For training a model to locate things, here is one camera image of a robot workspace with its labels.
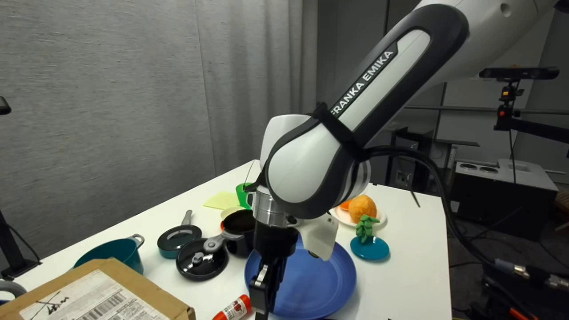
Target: white table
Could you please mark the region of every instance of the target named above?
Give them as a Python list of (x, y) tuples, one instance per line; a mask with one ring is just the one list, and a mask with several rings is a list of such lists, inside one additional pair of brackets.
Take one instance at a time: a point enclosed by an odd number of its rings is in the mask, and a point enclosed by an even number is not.
[[(91, 247), (134, 233), (146, 236), (141, 247), (145, 275), (171, 291), (184, 302), (196, 307), (198, 318), (212, 318), (219, 309), (248, 291), (244, 283), (246, 259), (232, 258), (228, 268), (212, 281), (193, 283), (184, 279), (173, 259), (164, 259), (159, 252), (159, 236), (182, 222), (186, 211), (194, 210), (194, 224), (205, 236), (219, 235), (219, 210), (205, 208), (203, 203), (219, 194), (234, 192), (242, 183), (250, 167), (250, 179), (258, 174), (258, 162), (241, 165), (216, 179), (210, 179), (178, 197), (150, 208), (121, 224), (116, 224), (95, 236), (89, 236), (65, 251), (43, 259), (43, 265), (17, 279), (33, 290), (70, 270), (73, 263)], [(440, 197), (417, 194), (422, 208), (406, 190), (390, 187), (367, 188), (388, 224), (379, 231), (392, 247), (392, 259), (386, 263), (369, 263), (353, 256), (358, 268), (358, 286), (353, 299), (333, 318), (378, 318), (378, 320), (417, 320), (452, 318), (447, 220)], [(349, 252), (354, 229), (340, 226), (338, 243)]]

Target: floor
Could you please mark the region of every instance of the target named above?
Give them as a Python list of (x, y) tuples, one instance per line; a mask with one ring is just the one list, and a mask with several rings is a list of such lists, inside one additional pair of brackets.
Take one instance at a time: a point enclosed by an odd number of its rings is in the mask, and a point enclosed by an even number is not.
[[(569, 229), (555, 231), (557, 226), (568, 222), (562, 215), (548, 217), (541, 243), (506, 233), (491, 231), (477, 242), (477, 245), (491, 258), (504, 258), (511, 261), (529, 263), (550, 272), (569, 274)], [(482, 226), (459, 222), (468, 235), (475, 235)], [(482, 293), (482, 267), (477, 259), (458, 242), (450, 243), (450, 268), (452, 275), (452, 300), (454, 318), (466, 318), (461, 309), (470, 309), (472, 302), (484, 300)]]

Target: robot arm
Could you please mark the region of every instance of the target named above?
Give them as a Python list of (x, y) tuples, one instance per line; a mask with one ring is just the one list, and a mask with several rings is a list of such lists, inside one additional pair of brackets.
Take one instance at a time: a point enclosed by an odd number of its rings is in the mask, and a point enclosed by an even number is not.
[(258, 313), (273, 311), (287, 256), (298, 240), (289, 217), (319, 219), (363, 192), (362, 151), (422, 89), (479, 75), (513, 46), (555, 0), (424, 0), (370, 51), (349, 89), (308, 117), (276, 117), (266, 131), (255, 190), (260, 275)]

